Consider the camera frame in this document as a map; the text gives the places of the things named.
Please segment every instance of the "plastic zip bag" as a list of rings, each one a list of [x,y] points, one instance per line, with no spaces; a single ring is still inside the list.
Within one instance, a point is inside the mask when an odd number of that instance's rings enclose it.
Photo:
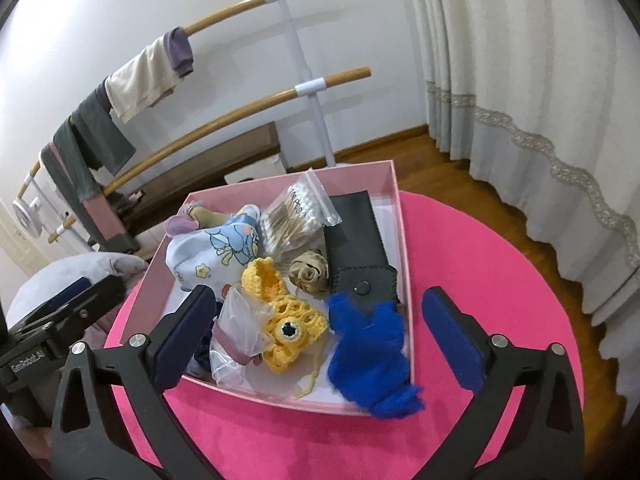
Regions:
[[[245,367],[273,345],[264,326],[274,316],[269,303],[232,286],[220,316],[213,325],[209,360],[211,374],[219,386],[238,386]]]
[[[308,242],[324,226],[342,221],[313,170],[307,170],[262,212],[264,256],[277,261],[282,253]]]

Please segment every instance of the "floral lace trim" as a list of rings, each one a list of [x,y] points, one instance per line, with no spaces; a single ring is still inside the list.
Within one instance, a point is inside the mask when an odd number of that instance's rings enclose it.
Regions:
[[[476,121],[487,126],[502,128],[506,130],[511,140],[525,150],[533,150],[546,156],[551,164],[549,172],[552,177],[568,186],[579,187],[589,197],[591,208],[598,222],[605,228],[619,233],[626,241],[628,264],[637,269],[640,267],[640,248],[638,247],[638,228],[634,220],[628,216],[614,211],[607,204],[600,185],[591,173],[571,166],[558,158],[553,142],[539,134],[531,134],[519,129],[513,118],[507,114],[487,110],[476,106],[476,96],[473,94],[451,94],[448,90],[439,89],[435,83],[427,82],[427,91],[433,93],[435,97],[451,106],[475,107]]]

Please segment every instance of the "silver screw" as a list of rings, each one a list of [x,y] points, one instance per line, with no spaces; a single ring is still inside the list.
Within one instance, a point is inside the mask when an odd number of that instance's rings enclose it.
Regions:
[[[551,345],[551,351],[556,354],[556,355],[564,355],[564,346],[562,346],[560,343],[553,343]]]
[[[502,334],[496,334],[491,336],[491,343],[498,348],[504,348],[509,344],[509,340]]]
[[[71,347],[71,353],[75,355],[81,354],[84,352],[85,347],[86,345],[82,341],[78,341]]]
[[[131,346],[142,346],[146,341],[146,336],[144,334],[135,334],[131,336],[129,339],[129,344]]]

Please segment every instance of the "black leather pouch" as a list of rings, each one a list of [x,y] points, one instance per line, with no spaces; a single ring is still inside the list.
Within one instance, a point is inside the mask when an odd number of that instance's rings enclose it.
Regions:
[[[346,292],[368,314],[385,301],[398,302],[398,272],[389,265],[369,193],[330,197],[342,222],[324,228],[332,294]]]

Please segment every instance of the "purple cloth on rail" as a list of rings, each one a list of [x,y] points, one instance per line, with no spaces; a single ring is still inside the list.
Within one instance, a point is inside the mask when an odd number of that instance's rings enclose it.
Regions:
[[[100,106],[104,109],[105,112],[111,112],[111,101],[109,101],[109,96],[107,95],[107,89],[104,87],[104,79],[95,89],[95,95],[98,98],[98,102]]]
[[[180,77],[193,72],[193,51],[187,33],[182,27],[176,27],[164,35],[164,49],[171,63],[171,68]]]

